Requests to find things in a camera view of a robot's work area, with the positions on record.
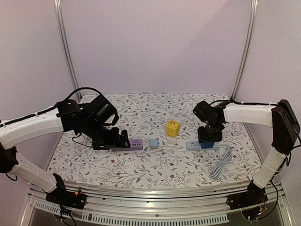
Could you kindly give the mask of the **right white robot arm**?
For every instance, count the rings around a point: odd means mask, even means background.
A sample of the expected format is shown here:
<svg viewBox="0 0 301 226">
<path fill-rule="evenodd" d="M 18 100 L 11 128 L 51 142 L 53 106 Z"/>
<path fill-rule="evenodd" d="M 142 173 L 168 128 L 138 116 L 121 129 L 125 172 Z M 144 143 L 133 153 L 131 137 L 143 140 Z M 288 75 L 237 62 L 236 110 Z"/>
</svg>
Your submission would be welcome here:
<svg viewBox="0 0 301 226">
<path fill-rule="evenodd" d="M 301 127 L 286 99 L 275 103 L 238 102 L 233 99 L 213 103 L 201 101 L 193 108 L 193 113 L 204 123 L 198 128 L 201 147 L 213 147 L 222 141 L 227 123 L 259 125 L 272 130 L 271 150 L 243 195 L 247 205 L 254 205 L 261 198 L 266 185 L 281 170 L 292 150 L 300 147 L 296 142 L 301 140 Z"/>
</svg>

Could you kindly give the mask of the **yellow cube plug adapter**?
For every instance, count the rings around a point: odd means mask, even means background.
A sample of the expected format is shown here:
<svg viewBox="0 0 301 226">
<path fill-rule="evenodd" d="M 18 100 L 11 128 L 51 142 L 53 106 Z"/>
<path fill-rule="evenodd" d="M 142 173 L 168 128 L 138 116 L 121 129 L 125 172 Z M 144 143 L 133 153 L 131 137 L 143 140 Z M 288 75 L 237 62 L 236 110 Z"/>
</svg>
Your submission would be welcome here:
<svg viewBox="0 0 301 226">
<path fill-rule="evenodd" d="M 176 137 L 180 131 L 180 123 L 174 120 L 170 120 L 166 125 L 166 135 L 170 137 Z"/>
</svg>

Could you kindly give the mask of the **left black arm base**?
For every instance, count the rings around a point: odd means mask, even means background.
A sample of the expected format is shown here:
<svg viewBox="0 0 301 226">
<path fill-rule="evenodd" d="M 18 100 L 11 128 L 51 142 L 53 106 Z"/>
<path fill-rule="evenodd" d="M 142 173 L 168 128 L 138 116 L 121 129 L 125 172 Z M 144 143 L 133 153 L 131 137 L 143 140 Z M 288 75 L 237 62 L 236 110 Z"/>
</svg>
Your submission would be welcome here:
<svg viewBox="0 0 301 226">
<path fill-rule="evenodd" d="M 46 200 L 59 205 L 83 210 L 86 205 L 87 196 L 82 193 L 81 187 L 73 192 L 58 187 L 54 191 L 47 193 Z"/>
</svg>

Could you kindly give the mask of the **grey-blue power strip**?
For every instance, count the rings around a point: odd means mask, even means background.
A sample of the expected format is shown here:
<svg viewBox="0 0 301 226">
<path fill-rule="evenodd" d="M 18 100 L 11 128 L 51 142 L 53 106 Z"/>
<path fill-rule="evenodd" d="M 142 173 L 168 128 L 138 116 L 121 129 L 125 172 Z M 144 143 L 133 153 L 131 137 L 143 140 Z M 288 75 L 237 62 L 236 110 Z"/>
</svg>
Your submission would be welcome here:
<svg viewBox="0 0 301 226">
<path fill-rule="evenodd" d="M 220 144 L 218 142 L 214 143 L 212 149 L 202 149 L 200 147 L 200 143 L 198 141 L 187 141 L 186 142 L 186 150 L 187 151 L 209 151 L 209 150 L 217 150 L 220 148 Z"/>
</svg>

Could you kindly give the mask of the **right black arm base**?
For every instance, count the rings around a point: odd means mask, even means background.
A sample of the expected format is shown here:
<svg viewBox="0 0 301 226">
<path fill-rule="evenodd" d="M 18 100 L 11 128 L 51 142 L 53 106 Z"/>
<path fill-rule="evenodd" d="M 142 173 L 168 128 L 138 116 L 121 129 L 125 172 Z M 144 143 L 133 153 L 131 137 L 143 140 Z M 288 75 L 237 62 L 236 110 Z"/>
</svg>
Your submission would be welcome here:
<svg viewBox="0 0 301 226">
<path fill-rule="evenodd" d="M 257 205 L 268 200 L 265 188 L 250 183 L 245 192 L 227 196 L 226 204 L 231 210 Z"/>
</svg>

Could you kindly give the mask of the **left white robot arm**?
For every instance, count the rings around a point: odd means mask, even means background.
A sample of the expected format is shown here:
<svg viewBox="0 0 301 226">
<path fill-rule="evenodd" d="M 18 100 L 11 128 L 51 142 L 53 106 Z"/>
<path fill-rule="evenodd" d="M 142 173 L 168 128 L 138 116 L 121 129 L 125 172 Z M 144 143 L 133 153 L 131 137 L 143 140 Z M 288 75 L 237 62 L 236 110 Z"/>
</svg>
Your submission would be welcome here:
<svg viewBox="0 0 301 226">
<path fill-rule="evenodd" d="M 42 189 L 59 204 L 66 204 L 79 191 L 68 192 L 63 179 L 24 158 L 16 145 L 47 134 L 73 131 L 92 139 L 94 150 L 129 148 L 127 131 L 115 127 L 117 109 L 99 93 L 91 102 L 79 104 L 71 96 L 53 106 L 0 124 L 0 172 L 15 175 Z"/>
</svg>

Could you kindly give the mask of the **blue cube plug adapter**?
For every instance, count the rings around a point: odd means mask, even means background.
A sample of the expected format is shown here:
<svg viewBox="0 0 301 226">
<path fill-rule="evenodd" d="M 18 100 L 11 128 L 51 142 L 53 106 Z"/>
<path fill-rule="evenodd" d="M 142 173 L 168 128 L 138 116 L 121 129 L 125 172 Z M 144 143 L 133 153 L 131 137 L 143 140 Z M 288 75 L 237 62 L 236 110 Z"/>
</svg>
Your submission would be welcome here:
<svg viewBox="0 0 301 226">
<path fill-rule="evenodd" d="M 212 149 L 214 146 L 214 142 L 212 141 L 203 141 L 200 143 L 200 147 L 202 149 Z"/>
</svg>

